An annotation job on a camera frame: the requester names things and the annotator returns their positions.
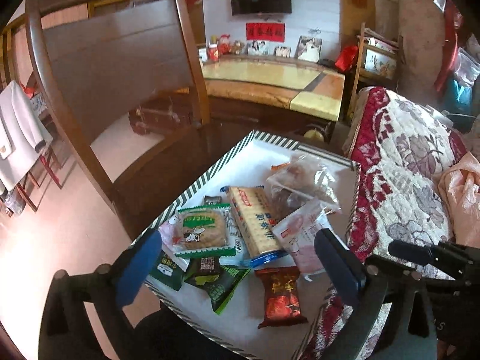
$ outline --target red snack wrapper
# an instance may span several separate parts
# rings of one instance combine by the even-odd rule
[[[255,271],[265,288],[265,318],[258,328],[307,323],[302,315],[297,292],[300,271],[296,266]]]

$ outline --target pink cloth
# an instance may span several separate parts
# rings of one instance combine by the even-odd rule
[[[445,171],[438,192],[453,222],[455,241],[480,248],[480,163],[471,152]]]

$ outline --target tile floor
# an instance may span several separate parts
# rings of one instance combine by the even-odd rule
[[[348,128],[339,125],[332,143],[340,147],[347,132]],[[134,134],[124,116],[92,148],[114,180],[161,139],[154,134]],[[38,333],[53,274],[58,269],[71,275],[92,272],[99,264],[112,263],[130,243],[117,216],[88,182],[67,145],[58,141],[54,149],[63,164],[62,169],[54,169],[63,189],[45,175],[42,166],[35,166],[41,186],[31,196],[38,212],[26,207],[18,217],[0,214],[0,321],[27,360],[38,358]],[[157,298],[143,288],[125,313],[135,326],[157,309]],[[93,307],[87,305],[87,311],[105,354],[117,359]]]

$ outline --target screw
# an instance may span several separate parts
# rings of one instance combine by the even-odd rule
[[[367,272],[372,276],[378,275],[378,268],[375,265],[368,265]]]
[[[63,276],[67,274],[67,271],[64,269],[60,269],[59,271],[56,271],[55,274],[53,275],[54,278],[56,279],[61,279]]]
[[[97,273],[104,275],[110,271],[110,264],[101,264],[96,269]]]
[[[421,274],[420,272],[415,272],[415,271],[413,271],[413,272],[412,272],[412,278],[413,278],[414,280],[419,281],[419,280],[422,278],[422,274]]]

